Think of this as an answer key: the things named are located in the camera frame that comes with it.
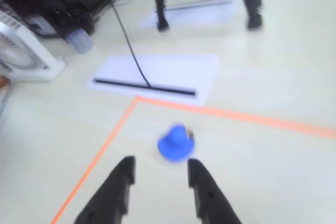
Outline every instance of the blue plastic toy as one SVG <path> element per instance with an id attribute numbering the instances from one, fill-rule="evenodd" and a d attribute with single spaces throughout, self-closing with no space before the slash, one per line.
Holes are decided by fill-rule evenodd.
<path id="1" fill-rule="evenodd" d="M 162 156 L 174 162 L 187 158 L 194 150 L 194 134 L 183 125 L 176 125 L 158 142 Z"/>

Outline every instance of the shoe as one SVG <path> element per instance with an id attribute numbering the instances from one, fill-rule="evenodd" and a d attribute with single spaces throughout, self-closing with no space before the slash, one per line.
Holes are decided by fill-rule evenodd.
<path id="1" fill-rule="evenodd" d="M 257 13 L 256 15 L 250 16 L 248 18 L 247 29 L 249 31 L 257 30 L 263 26 L 262 24 L 263 24 L 262 17 L 260 14 Z"/>

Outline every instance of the black cable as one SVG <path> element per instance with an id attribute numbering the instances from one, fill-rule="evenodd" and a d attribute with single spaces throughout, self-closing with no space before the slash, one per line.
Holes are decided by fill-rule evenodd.
<path id="1" fill-rule="evenodd" d="M 117 19 L 118 19 L 119 24 L 120 24 L 120 26 L 121 26 L 121 29 L 122 29 L 122 31 L 123 31 L 123 33 L 124 33 L 125 39 L 126 39 L 126 41 L 127 41 L 127 45 L 128 45 L 128 47 L 129 47 L 129 49 L 130 49 L 130 51 L 131 51 L 131 53 L 132 53 L 133 59 L 134 59 L 134 61 L 135 61 L 135 63 L 136 63 L 136 66 L 138 67 L 138 70 L 139 70 L 139 72 L 140 72 L 142 78 L 143 78 L 144 81 L 146 82 L 147 86 L 151 88 L 152 86 L 151 86 L 150 83 L 147 81 L 147 78 L 146 78 L 145 75 L 143 74 L 143 72 L 142 72 L 142 70 L 141 70 L 141 68 L 140 68 L 140 66 L 139 66 L 139 63 L 138 63 L 138 61 L 137 61 L 137 59 L 136 59 L 136 57 L 135 57 L 135 54 L 134 54 L 134 52 L 133 52 L 133 49 L 132 49 L 130 40 L 128 39 L 127 33 L 126 33 L 125 28 L 124 28 L 124 26 L 123 26 L 123 24 L 122 24 L 122 22 L 121 22 L 121 19 L 120 19 L 120 17 L 119 17 L 119 14 L 118 14 L 118 12 L 117 12 L 117 9 L 116 9 L 116 7 L 115 7 L 114 4 L 113 4 L 113 0 L 110 0 L 110 3 L 111 3 L 111 6 L 112 6 L 114 12 L 116 13 Z"/>
<path id="2" fill-rule="evenodd" d="M 128 47 L 129 47 L 129 49 L 130 49 L 130 51 L 131 51 L 131 53 L 132 53 L 133 59 L 134 59 L 134 61 L 135 61 L 135 63 L 136 63 L 136 66 L 138 67 L 138 70 L 140 71 L 140 74 L 141 74 L 142 78 L 145 80 L 145 82 L 146 82 L 146 84 L 148 85 L 148 87 L 151 88 L 152 86 L 151 86 L 150 83 L 147 81 L 145 75 L 143 74 L 143 72 L 142 72 L 142 70 L 141 70 L 141 68 L 140 68 L 140 66 L 139 66 L 139 64 L 138 64 L 138 61 L 137 61 L 137 59 L 136 59 L 136 57 L 135 57 L 135 54 L 134 54 L 134 52 L 133 52 L 133 49 L 132 49 L 131 43 L 130 43 L 130 41 L 129 41 L 129 39 L 128 39 L 127 33 L 126 33 L 126 31 L 125 31 L 125 28 L 124 28 L 124 26 L 123 26 L 123 24 L 122 24 L 122 22 L 121 22 L 121 19 L 120 19 L 120 17 L 119 17 L 118 12 L 117 12 L 117 10 L 116 10 L 116 8 L 115 8 L 115 6 L 113 5 L 112 2 L 111 2 L 111 6 L 112 6 L 114 12 L 116 13 L 117 19 L 118 19 L 119 24 L 120 24 L 120 26 L 121 26 L 121 29 L 122 29 L 122 31 L 123 31 L 123 33 L 124 33 L 124 35 L 125 35 L 125 39 L 126 39 L 126 41 L 127 41 L 127 45 L 128 45 Z"/>

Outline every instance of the orange tape line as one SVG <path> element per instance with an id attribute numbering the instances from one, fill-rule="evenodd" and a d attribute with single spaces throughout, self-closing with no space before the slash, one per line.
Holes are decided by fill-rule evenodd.
<path id="1" fill-rule="evenodd" d="M 67 198 L 67 200 L 65 201 L 65 203 L 63 204 L 63 206 L 61 207 L 61 209 L 58 211 L 58 213 L 54 217 L 54 219 L 51 222 L 51 224 L 55 224 L 56 223 L 56 221 L 59 219 L 59 217 L 61 216 L 61 214 L 63 213 L 63 211 L 69 205 L 70 201 L 72 200 L 72 198 L 74 197 L 74 195 L 76 194 L 76 192 L 78 191 L 78 189 L 81 187 L 81 185 L 83 184 L 83 182 L 85 181 L 85 179 L 88 177 L 88 175 L 90 174 L 90 172 L 92 171 L 92 169 L 94 168 L 94 166 L 96 165 L 96 163 L 98 162 L 98 160 L 100 159 L 100 157 L 106 151 L 107 147 L 109 147 L 110 143 L 112 142 L 112 140 L 114 139 L 114 137 L 116 136 L 116 134 L 120 131 L 120 129 L 123 126 L 123 124 L 125 123 L 126 119 L 129 117 L 129 115 L 134 110 L 136 104 L 138 103 L 138 100 L 139 100 L 139 97 L 136 97 L 136 98 L 133 99 L 132 103 L 127 108 L 126 112 L 124 113 L 124 115 L 122 116 L 122 118 L 120 119 L 120 121 L 117 123 L 117 125 L 114 128 L 114 130 L 112 131 L 111 135 L 105 141 L 103 147 L 100 149 L 100 151 L 98 152 L 98 154 L 96 155 L 96 157 L 94 158 L 94 160 L 92 161 L 92 163 L 90 164 L 89 168 L 86 170 L 86 172 L 84 173 L 84 175 L 80 179 L 80 181 L 77 184 L 77 186 L 74 188 L 74 190 L 71 192 L 70 196 Z"/>
<path id="2" fill-rule="evenodd" d="M 232 120 L 242 121 L 242 122 L 249 122 L 255 124 L 261 124 L 291 131 L 297 131 L 305 134 L 315 135 L 315 136 L 322 136 L 328 138 L 336 138 L 336 130 L 330 129 L 326 127 L 314 126 L 304 123 L 297 123 L 291 121 L 285 121 L 280 119 L 269 118 L 266 116 L 261 115 L 253 115 L 248 113 L 241 113 L 235 111 L 228 111 L 228 110 L 219 110 L 219 109 L 212 109 L 207 107 L 200 107 L 200 106 L 192 106 L 192 105 L 185 105 L 179 104 L 174 102 L 165 102 L 155 99 L 149 99 L 144 97 L 139 97 L 139 101 L 144 103 L 149 103 L 152 105 L 157 106 L 164 106 L 171 109 L 177 110 L 184 110 L 199 114 L 206 114 L 217 116 L 221 118 L 229 118 Z"/>

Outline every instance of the white paper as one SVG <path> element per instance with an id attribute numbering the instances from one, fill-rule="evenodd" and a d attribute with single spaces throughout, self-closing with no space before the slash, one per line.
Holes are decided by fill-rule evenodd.
<path id="1" fill-rule="evenodd" d="M 196 97 L 93 83 L 92 80 L 89 87 L 165 101 L 204 105 L 218 67 L 216 55 L 137 55 L 137 59 L 151 85 L 196 90 Z M 146 85 L 131 55 L 111 56 L 92 79 L 94 78 Z"/>

